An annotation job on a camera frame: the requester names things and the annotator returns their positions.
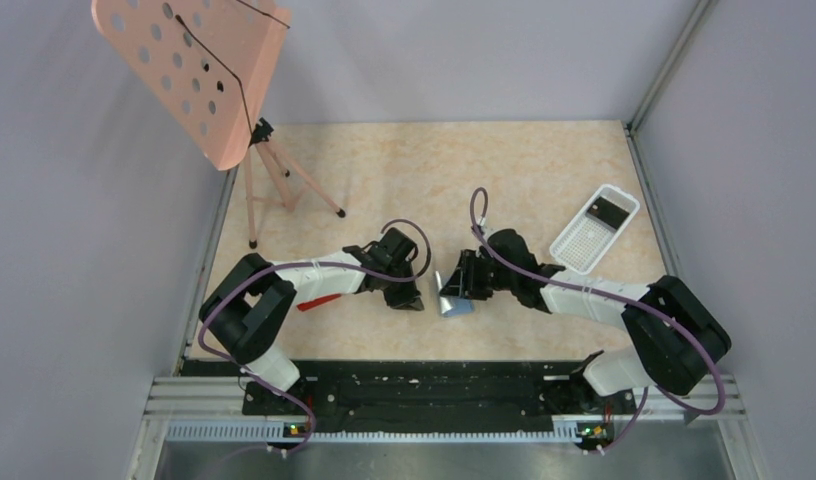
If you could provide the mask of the silver blue credit card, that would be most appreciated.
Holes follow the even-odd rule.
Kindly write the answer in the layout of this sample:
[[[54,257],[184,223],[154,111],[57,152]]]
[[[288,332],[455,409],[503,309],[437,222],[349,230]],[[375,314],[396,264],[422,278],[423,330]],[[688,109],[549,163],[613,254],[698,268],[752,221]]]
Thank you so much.
[[[444,281],[442,274],[439,271],[435,271],[435,282],[439,312],[443,318],[454,318],[469,315],[475,312],[475,306],[471,300],[445,296],[442,293]]]

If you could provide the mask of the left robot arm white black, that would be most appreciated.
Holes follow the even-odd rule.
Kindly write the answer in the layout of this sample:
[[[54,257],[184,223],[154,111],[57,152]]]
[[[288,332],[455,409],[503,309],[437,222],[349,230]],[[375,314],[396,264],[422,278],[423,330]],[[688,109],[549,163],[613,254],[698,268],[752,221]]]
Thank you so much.
[[[424,308],[412,263],[417,244],[395,227],[364,246],[295,262],[243,256],[203,301],[198,318],[225,353],[266,382],[267,401],[281,413],[303,404],[300,372],[277,344],[292,309],[310,310],[348,295],[379,291],[393,310]]]

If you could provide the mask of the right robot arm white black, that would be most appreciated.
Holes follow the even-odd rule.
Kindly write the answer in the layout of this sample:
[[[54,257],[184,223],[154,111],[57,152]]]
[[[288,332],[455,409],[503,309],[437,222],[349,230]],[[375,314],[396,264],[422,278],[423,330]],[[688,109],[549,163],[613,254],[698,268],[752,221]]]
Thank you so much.
[[[568,314],[625,332],[631,346],[593,354],[570,385],[573,404],[596,412],[623,390],[660,387],[688,394],[731,349],[720,323],[679,278],[663,275],[649,284],[595,279],[564,266],[537,261],[513,229],[465,249],[439,292],[484,301],[507,291],[524,307]]]

